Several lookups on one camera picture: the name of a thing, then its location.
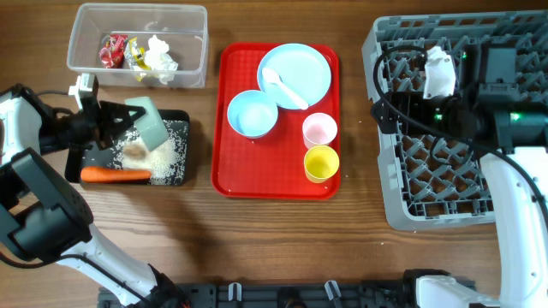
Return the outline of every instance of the pink cup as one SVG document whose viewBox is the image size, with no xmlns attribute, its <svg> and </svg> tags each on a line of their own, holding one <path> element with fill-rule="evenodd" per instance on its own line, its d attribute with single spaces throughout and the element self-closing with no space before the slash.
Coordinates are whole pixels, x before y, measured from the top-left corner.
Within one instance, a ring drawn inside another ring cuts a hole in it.
<svg viewBox="0 0 548 308">
<path fill-rule="evenodd" d="M 302 123 L 302 135 L 307 149 L 329 145 L 337 136 L 337 123 L 325 113 L 311 114 Z"/>
</svg>

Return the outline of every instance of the clear plastic container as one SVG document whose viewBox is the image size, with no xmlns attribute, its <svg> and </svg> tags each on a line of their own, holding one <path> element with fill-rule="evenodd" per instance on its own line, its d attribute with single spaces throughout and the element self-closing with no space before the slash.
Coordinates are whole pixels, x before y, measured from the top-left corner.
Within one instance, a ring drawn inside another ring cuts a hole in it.
<svg viewBox="0 0 548 308">
<path fill-rule="evenodd" d="M 176 71 L 139 73 L 124 63 L 122 68 L 104 68 L 98 53 L 111 33 L 138 38 L 148 50 L 148 39 L 156 34 L 170 45 L 168 54 L 179 63 Z M 75 72 L 97 75 L 102 86 L 162 86 L 200 88 L 206 85 L 207 10 L 199 5 L 86 3 L 80 6 L 68 44 L 67 66 Z M 154 74 L 173 74 L 162 84 Z"/>
</svg>

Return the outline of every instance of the blue plate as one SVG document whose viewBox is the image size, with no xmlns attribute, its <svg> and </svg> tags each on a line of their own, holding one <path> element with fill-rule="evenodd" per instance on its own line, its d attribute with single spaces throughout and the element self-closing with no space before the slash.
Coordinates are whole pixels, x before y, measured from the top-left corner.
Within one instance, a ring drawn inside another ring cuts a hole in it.
<svg viewBox="0 0 548 308">
<path fill-rule="evenodd" d="M 324 56 L 304 44 L 283 44 L 270 50 L 261 60 L 257 82 L 262 92 L 289 110 L 299 110 L 295 103 L 278 86 L 263 79 L 263 68 L 272 68 L 291 90 L 312 106 L 322 99 L 331 84 L 331 69 Z"/>
</svg>

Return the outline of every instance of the blue bowl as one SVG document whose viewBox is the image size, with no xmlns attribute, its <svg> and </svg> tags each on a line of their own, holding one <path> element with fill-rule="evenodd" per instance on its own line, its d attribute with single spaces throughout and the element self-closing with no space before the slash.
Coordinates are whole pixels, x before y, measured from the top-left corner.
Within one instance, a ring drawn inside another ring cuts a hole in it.
<svg viewBox="0 0 548 308">
<path fill-rule="evenodd" d="M 276 124 L 277 105 L 264 92 L 244 91 L 232 98 L 227 117 L 237 133 L 252 139 L 259 138 Z"/>
</svg>

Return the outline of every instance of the gray dish rack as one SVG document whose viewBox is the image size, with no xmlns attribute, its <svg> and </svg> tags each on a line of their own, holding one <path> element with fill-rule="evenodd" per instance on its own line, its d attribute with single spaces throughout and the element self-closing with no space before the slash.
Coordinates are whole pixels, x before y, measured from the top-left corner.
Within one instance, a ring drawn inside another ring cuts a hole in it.
<svg viewBox="0 0 548 308">
<path fill-rule="evenodd" d="M 458 79 L 462 47 L 488 41 L 516 47 L 517 83 L 523 103 L 548 104 L 548 11 L 380 17 L 361 48 L 368 97 L 373 102 L 380 99 L 372 70 L 383 50 L 407 44 L 427 49 L 438 45 L 454 57 Z M 394 53 L 381 64 L 379 81 L 385 91 L 423 90 L 424 79 L 409 61 L 415 53 Z M 379 131 L 378 137 L 378 168 L 391 227 L 421 230 L 495 221 L 479 166 L 465 162 L 465 145 L 443 140 L 438 143 L 433 150 L 438 159 L 461 163 L 447 166 L 429 159 L 432 136 L 410 138 L 401 131 Z"/>
</svg>

